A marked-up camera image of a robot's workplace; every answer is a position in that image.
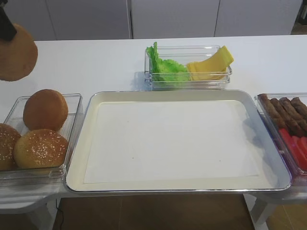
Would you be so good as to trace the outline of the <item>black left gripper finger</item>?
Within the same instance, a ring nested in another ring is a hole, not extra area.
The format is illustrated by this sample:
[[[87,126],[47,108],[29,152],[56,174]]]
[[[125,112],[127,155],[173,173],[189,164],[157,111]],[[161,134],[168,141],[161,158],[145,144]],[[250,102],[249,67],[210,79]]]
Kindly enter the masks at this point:
[[[16,29],[6,15],[4,8],[0,7],[0,38],[4,41],[11,41],[16,35]]]

